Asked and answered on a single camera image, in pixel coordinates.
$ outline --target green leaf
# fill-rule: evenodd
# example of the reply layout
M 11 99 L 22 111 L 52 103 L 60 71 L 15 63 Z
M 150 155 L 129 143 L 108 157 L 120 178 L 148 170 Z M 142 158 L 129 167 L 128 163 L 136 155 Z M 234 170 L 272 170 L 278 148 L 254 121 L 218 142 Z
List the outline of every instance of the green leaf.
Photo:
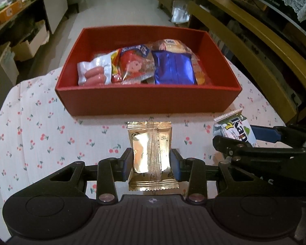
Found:
M 248 127 L 244 126 L 244 130 L 247 133 L 247 135 L 249 135 L 250 129 Z

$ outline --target open red tray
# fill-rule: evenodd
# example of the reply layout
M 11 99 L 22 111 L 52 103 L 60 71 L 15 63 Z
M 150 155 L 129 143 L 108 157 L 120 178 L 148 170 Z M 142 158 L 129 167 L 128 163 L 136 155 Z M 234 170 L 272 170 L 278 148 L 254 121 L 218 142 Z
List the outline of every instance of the open red tray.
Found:
M 106 85 L 79 87 L 77 63 L 97 53 L 177 39 L 198 55 L 212 86 Z M 242 88 L 226 59 L 207 32 L 161 26 L 107 26 L 85 28 L 62 69 L 56 93 L 72 116 L 223 112 Z

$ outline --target gold snack packet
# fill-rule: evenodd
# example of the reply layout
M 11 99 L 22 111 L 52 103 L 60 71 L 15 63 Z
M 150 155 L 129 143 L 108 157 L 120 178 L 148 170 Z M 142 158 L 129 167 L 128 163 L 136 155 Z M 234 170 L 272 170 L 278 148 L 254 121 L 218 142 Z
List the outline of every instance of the gold snack packet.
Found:
M 130 122 L 128 134 L 134 150 L 129 190 L 179 188 L 170 167 L 171 122 Z

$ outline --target blue snack packet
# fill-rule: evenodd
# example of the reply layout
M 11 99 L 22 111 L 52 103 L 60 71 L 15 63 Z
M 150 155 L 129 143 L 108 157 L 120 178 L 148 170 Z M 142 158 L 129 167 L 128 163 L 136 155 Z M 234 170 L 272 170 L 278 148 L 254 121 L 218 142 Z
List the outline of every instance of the blue snack packet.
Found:
M 155 84 L 197 85 L 189 53 L 152 51 L 155 63 Z

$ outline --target tiled floor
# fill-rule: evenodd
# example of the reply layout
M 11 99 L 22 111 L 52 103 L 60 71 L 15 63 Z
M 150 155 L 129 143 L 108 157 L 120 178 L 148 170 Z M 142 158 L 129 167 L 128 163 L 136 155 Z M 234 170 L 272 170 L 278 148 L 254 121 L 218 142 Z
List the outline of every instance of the tiled floor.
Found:
M 49 43 L 42 47 L 43 57 L 37 61 L 31 76 L 43 75 L 62 66 L 84 27 L 127 24 L 173 26 L 157 4 L 157 0 L 84 0 L 80 4 L 80 13 L 63 19 Z M 2 218 L 2 206 L 0 195 L 0 237 L 5 241 L 10 235 Z

